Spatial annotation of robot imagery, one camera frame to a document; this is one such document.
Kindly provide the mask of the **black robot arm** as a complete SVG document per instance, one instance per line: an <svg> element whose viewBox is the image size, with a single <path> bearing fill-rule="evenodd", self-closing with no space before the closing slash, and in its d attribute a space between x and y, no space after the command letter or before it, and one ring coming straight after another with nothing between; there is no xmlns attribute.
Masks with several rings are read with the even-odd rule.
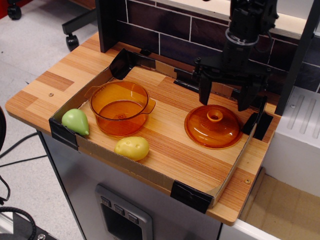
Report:
<svg viewBox="0 0 320 240"><path fill-rule="evenodd" d="M249 60L261 35L270 35L278 19L275 0L233 0L230 25L222 53L198 57L192 73L199 85L199 101L207 105L212 83L240 86L238 111L246 110L268 85L271 70Z"/></svg>

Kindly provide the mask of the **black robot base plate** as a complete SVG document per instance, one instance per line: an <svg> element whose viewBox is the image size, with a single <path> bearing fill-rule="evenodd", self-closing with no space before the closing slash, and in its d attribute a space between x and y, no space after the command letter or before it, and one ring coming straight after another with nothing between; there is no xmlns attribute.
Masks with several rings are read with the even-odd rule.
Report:
<svg viewBox="0 0 320 240"><path fill-rule="evenodd" d="M16 207L1 207L0 213L12 213L12 232L1 233L1 240L57 240L49 232L36 225L26 211Z"/></svg>

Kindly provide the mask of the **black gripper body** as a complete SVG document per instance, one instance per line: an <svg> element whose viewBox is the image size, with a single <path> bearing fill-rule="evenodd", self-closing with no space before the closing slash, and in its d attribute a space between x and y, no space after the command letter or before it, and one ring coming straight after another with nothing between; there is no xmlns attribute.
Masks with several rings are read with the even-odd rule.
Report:
<svg viewBox="0 0 320 240"><path fill-rule="evenodd" d="M271 69L249 60L252 49L259 42L259 35L246 39L226 31L225 37L221 53L194 59L192 78L198 83L207 79L241 87L267 87Z"/></svg>

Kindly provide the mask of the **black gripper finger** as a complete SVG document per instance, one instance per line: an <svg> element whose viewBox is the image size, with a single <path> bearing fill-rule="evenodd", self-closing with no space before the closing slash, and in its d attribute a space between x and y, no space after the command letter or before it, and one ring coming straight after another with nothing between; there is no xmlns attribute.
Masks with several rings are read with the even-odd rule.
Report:
<svg viewBox="0 0 320 240"><path fill-rule="evenodd" d="M245 82L241 85L237 100L237 109L239 112L246 110L251 105L261 91L261 87L262 83L260 81Z"/></svg>
<svg viewBox="0 0 320 240"><path fill-rule="evenodd" d="M211 94L212 81L205 75L201 75L199 78L199 101L203 105L208 104L208 100Z"/></svg>

